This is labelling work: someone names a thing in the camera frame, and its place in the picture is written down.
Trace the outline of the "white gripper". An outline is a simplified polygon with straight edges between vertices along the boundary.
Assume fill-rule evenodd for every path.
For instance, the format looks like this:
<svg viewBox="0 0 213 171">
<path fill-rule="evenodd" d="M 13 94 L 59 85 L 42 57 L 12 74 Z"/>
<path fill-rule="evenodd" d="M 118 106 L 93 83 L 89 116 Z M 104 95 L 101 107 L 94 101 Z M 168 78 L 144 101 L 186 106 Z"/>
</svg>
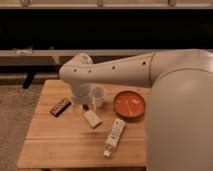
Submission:
<svg viewBox="0 0 213 171">
<path fill-rule="evenodd" d="M 96 110 L 91 86 L 89 84 L 71 85 L 71 91 L 71 99 L 73 103 L 87 105 L 90 110 Z"/>
</svg>

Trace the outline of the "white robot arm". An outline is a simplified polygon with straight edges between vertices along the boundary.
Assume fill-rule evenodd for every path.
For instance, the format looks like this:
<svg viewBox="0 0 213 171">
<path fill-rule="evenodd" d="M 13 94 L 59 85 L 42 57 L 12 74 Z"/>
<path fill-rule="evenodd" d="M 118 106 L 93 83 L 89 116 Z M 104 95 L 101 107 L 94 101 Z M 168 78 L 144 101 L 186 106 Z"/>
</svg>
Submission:
<svg viewBox="0 0 213 171">
<path fill-rule="evenodd" d="M 213 171 L 213 53 L 157 51 L 95 64 L 80 53 L 59 70 L 72 100 L 90 102 L 92 83 L 145 87 L 147 171 Z"/>
</svg>

